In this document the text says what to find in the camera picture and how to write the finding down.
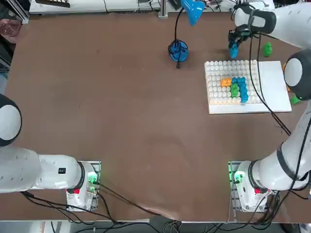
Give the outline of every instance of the white pegboard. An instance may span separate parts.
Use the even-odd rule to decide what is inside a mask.
[[[252,78],[255,88],[260,93],[257,61],[251,62]],[[205,62],[205,79],[207,82],[207,98],[210,105],[240,104],[240,92],[238,97],[232,97],[230,87],[221,87],[221,80],[225,78],[244,77],[246,79],[248,103],[261,103],[251,83],[248,61],[215,61]]]
[[[281,63],[259,62],[259,70],[262,92],[268,106],[275,112],[291,111]],[[251,72],[255,88],[260,94],[256,60],[251,61]],[[247,103],[241,103],[240,97],[231,98],[230,87],[221,87],[221,79],[233,77],[245,77],[249,96]],[[254,91],[249,61],[206,62],[205,79],[210,114],[269,112]]]

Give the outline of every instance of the green lego brick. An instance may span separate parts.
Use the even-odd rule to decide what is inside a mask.
[[[231,84],[231,97],[238,97],[238,84],[237,83],[233,83]]]
[[[269,57],[269,56],[271,55],[271,53],[272,53],[272,46],[271,46],[271,43],[270,43],[270,42],[266,43],[266,44],[263,46],[262,50],[263,50],[263,55],[264,55],[265,57]]]

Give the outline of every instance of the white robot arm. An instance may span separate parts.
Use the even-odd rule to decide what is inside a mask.
[[[22,126],[17,105],[0,94],[0,193],[30,189],[65,189],[69,205],[90,210],[96,190],[89,180],[98,174],[88,162],[66,155],[37,154],[9,144]]]
[[[270,190],[290,189],[296,173],[301,144],[311,118],[311,3],[298,3],[269,11],[242,6],[236,10],[239,31],[268,34],[294,46],[305,48],[292,55],[285,66],[289,88],[308,106],[291,136],[266,158],[244,161],[234,176],[242,210],[253,212]],[[311,133],[308,134],[294,188],[308,184],[311,170]],[[260,204],[263,210],[266,200]]]

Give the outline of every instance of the wire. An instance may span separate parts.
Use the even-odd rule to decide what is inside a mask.
[[[222,225],[223,225],[223,223],[220,223],[220,224],[218,224],[217,226],[214,225],[211,229],[209,229],[209,230],[208,230],[207,232],[205,232],[205,233],[209,233],[209,232],[211,232],[212,230],[214,230],[215,228],[221,227]]]
[[[52,227],[52,231],[53,231],[53,233],[56,233],[56,231],[55,231],[55,228],[54,228],[54,226],[53,226],[53,222],[51,221],[51,227]]]
[[[260,44],[261,44],[261,34],[259,33],[259,42],[258,42],[258,49],[257,49],[257,68],[258,68],[258,76],[259,76],[259,86],[260,86],[260,92],[261,92],[261,96],[262,96],[262,99],[264,101],[265,98],[264,98],[264,95],[263,95],[263,92],[262,92],[262,86],[261,86],[261,77],[260,77],[260,70],[259,70],[259,51],[260,51]],[[276,115],[274,114],[274,112],[270,112],[272,117],[275,119],[275,121],[279,124],[279,126],[285,131],[285,133],[289,136],[291,135],[291,131],[286,127],[286,125],[278,118],[276,117]]]
[[[105,186],[105,185],[103,185],[103,184],[101,184],[101,183],[94,182],[93,184],[100,185],[101,187],[103,187],[103,188],[109,190],[110,192],[112,192],[113,194],[117,195],[119,198],[123,199],[124,201],[130,203],[131,205],[133,205],[133,206],[135,206],[135,207],[137,207],[137,208],[139,208],[139,209],[141,209],[141,210],[143,210],[143,211],[145,211],[145,212],[147,212],[147,213],[149,213],[149,214],[157,215],[157,216],[159,215],[159,214],[157,214],[157,213],[155,213],[155,212],[153,212],[153,211],[147,210],[147,209],[145,209],[145,208],[143,208],[143,207],[137,205],[136,203],[134,203],[134,202],[132,202],[132,201],[126,199],[125,197],[121,196],[121,195],[118,194],[117,192],[113,191],[112,189],[108,188],[107,186]]]
[[[236,228],[232,228],[232,229],[221,229],[221,228],[220,228],[221,226],[219,226],[219,227],[217,228],[217,230],[219,229],[219,230],[221,230],[221,231],[231,232],[231,231],[235,231],[235,230],[237,230],[237,229],[242,229],[242,228],[246,227],[247,225],[249,225],[250,222],[252,221],[252,219],[253,219],[253,217],[254,217],[254,215],[255,215],[257,209],[260,207],[260,204],[263,202],[263,200],[266,199],[266,197],[267,197],[270,193],[271,193],[271,192],[267,193],[267,194],[260,200],[260,202],[258,203],[257,207],[255,208],[255,210],[254,210],[252,216],[250,217],[250,219],[248,220],[248,222],[245,223],[243,226],[236,227]]]
[[[109,11],[107,10],[107,6],[106,6],[106,1],[104,0],[104,4],[105,4],[105,10],[107,13],[109,13]]]
[[[55,207],[55,206],[53,206],[52,204],[50,204],[50,203],[48,203],[48,202],[46,202],[48,205],[44,205],[44,204],[35,202],[34,200],[31,200],[27,195],[24,195],[24,197],[25,197],[27,200],[29,200],[31,203],[33,203],[33,204],[36,204],[36,205],[39,205],[39,206],[43,206],[43,207],[47,207],[47,208],[52,208],[52,209],[55,209],[55,210],[59,211],[62,215],[64,215],[68,220],[72,221],[73,223],[76,223],[76,224],[81,224],[81,223],[83,223],[83,224],[85,224],[85,225],[93,225],[93,224],[94,224],[94,222],[93,222],[93,223],[86,223],[86,222],[83,222],[76,214],[74,214],[73,212],[71,212],[71,211],[69,211],[69,210],[63,209],[63,208],[61,208],[61,207]],[[72,218],[70,218],[69,216],[67,216],[66,214],[64,214],[63,212],[61,212],[60,210],[63,210],[63,211],[66,211],[66,212],[71,213],[72,215],[74,215],[74,216],[79,220],[79,222],[73,220]]]
[[[115,226],[115,224],[113,224],[111,227],[109,227],[109,228],[108,228],[107,230],[105,230],[103,233],[105,233],[105,232],[107,232],[107,231],[113,229],[114,226]]]
[[[187,44],[186,44],[184,41],[177,39],[177,24],[178,24],[179,17],[180,17],[180,15],[181,15],[181,13],[183,12],[183,10],[184,10],[184,8],[182,7],[181,10],[179,11],[178,15],[177,15],[176,22],[175,22],[174,40],[173,40],[173,42],[168,46],[169,54],[172,55],[174,58],[175,58],[174,55],[175,55],[176,53],[179,53],[178,58],[175,58],[175,59],[177,60],[177,65],[176,65],[176,68],[177,68],[177,69],[180,68],[180,56],[181,56],[182,49],[188,50]]]
[[[259,230],[259,231],[264,231],[266,230],[268,227],[270,227],[271,223],[269,223],[267,226],[265,226],[264,228],[257,228],[257,227],[254,227],[252,226],[252,228],[255,228],[256,230]]]
[[[260,101],[267,107],[267,109],[270,111],[272,117],[276,120],[276,122],[280,125],[280,127],[285,131],[285,133],[290,136],[291,135],[291,131],[286,127],[286,125],[280,120],[280,118],[278,118],[278,116],[271,110],[271,108],[267,105],[267,103],[262,99],[262,97],[259,95],[257,89],[255,88],[254,85],[254,81],[253,81],[253,77],[252,77],[252,71],[251,71],[251,61],[252,61],[252,41],[253,41],[253,35],[250,35],[251,41],[250,41],[250,48],[249,48],[249,73],[250,73],[250,77],[251,77],[251,82],[253,85],[253,88],[257,94],[257,96],[259,97]]]
[[[153,9],[152,5],[151,5],[151,2],[149,2],[149,5],[151,7],[151,10],[154,12],[155,10]]]
[[[258,68],[259,86],[260,86],[261,96],[262,96],[263,100],[266,101],[265,98],[264,98],[264,96],[263,96],[263,92],[262,92],[261,78],[260,78],[260,70],[259,70],[259,51],[260,51],[260,44],[261,44],[261,34],[259,34],[259,42],[258,42],[258,50],[257,50],[257,68]]]
[[[297,197],[299,197],[299,198],[301,198],[301,199],[303,199],[303,200],[309,200],[309,198],[305,198],[305,197],[303,197],[303,196],[301,196],[301,195],[299,195],[298,193],[296,193],[296,192],[294,192],[294,191],[290,191],[291,193],[294,193]]]
[[[104,205],[105,205],[105,207],[106,207],[107,214],[108,214],[108,216],[110,217],[112,223],[113,223],[114,225],[123,224],[123,222],[117,222],[116,220],[113,219],[113,217],[112,217],[111,214],[110,214],[110,211],[109,211],[109,208],[108,208],[108,204],[107,204],[105,198],[103,197],[103,195],[100,194],[100,193],[97,193],[97,195],[100,197],[100,199],[102,199],[102,201],[103,201],[103,203],[104,203]]]
[[[220,227],[223,225],[223,223],[219,224],[217,227],[216,227],[216,230],[213,232],[213,233],[216,233],[216,231],[218,231],[218,229],[220,229]]]
[[[91,213],[91,214],[93,214],[93,215],[102,216],[102,217],[105,217],[105,218],[108,218],[109,220],[111,220],[110,217],[108,217],[108,216],[106,216],[106,215],[99,214],[99,213],[96,213],[96,212],[92,212],[92,211],[90,211],[90,210],[86,210],[86,209],[83,209],[83,208],[80,208],[80,207],[77,207],[77,206],[68,205],[68,204],[60,204],[60,203],[56,203],[56,202],[53,202],[53,201],[49,201],[49,200],[37,198],[37,197],[34,196],[33,194],[30,194],[30,195],[28,196],[28,194],[26,194],[25,192],[21,192],[21,194],[23,194],[26,198],[29,197],[28,200],[30,200],[30,199],[35,199],[35,200],[43,201],[43,202],[45,202],[45,203],[49,203],[49,204],[53,204],[53,205],[65,206],[66,208],[71,207],[71,208],[75,208],[75,209],[78,209],[78,210],[83,210],[83,211],[88,212],[88,213]]]
[[[152,226],[150,223],[147,222],[133,222],[133,223],[129,223],[127,225],[123,225],[123,226],[116,226],[116,227],[102,227],[102,228],[96,228],[96,230],[113,230],[113,229],[120,229],[120,228],[124,228],[124,227],[128,227],[128,226],[132,226],[132,225],[148,225],[150,226],[152,229],[154,229],[157,233],[161,233],[160,231],[158,231],[154,226]],[[83,230],[79,230],[75,233],[81,233],[81,232],[85,232],[85,231],[93,231],[94,228],[88,228],[88,229],[83,229]]]
[[[206,5],[206,7],[207,7],[207,8],[210,8],[210,9],[212,10],[212,12],[215,12],[215,11],[213,10],[213,8],[211,8],[209,5]]]
[[[220,5],[218,4],[218,1],[215,0],[215,2],[217,3],[217,7],[218,7],[219,11],[221,12]]]

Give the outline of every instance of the floor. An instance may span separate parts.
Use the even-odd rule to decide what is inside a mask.
[[[155,227],[161,233],[177,233],[170,226],[163,231],[163,227],[167,222],[170,222],[170,219],[157,216],[150,220],[150,224]],[[92,233],[92,226],[86,226],[82,224],[74,224],[69,223],[67,221],[63,222],[53,222],[56,233]],[[111,222],[96,222],[95,226],[97,228],[97,233],[103,233],[104,229],[100,230],[100,228],[107,228],[111,226]],[[236,228],[238,224],[227,224],[223,225],[222,229],[233,229]],[[209,230],[213,228],[213,224],[205,224],[205,223],[183,223],[179,229],[180,233],[207,233]],[[113,233],[155,233],[148,225],[132,225],[121,229],[110,230],[109,233],[113,231]],[[43,222],[41,221],[24,221],[24,222],[0,222],[0,233],[53,233],[51,228],[51,222],[46,221],[45,226],[43,227]],[[245,228],[232,231],[233,233],[256,233],[258,232],[256,229],[253,229],[251,226],[247,226]],[[278,223],[272,224],[268,229],[261,231],[263,233],[283,233],[284,231],[281,229],[281,226]],[[288,231],[289,233],[298,233],[299,231],[296,229],[294,231]]]

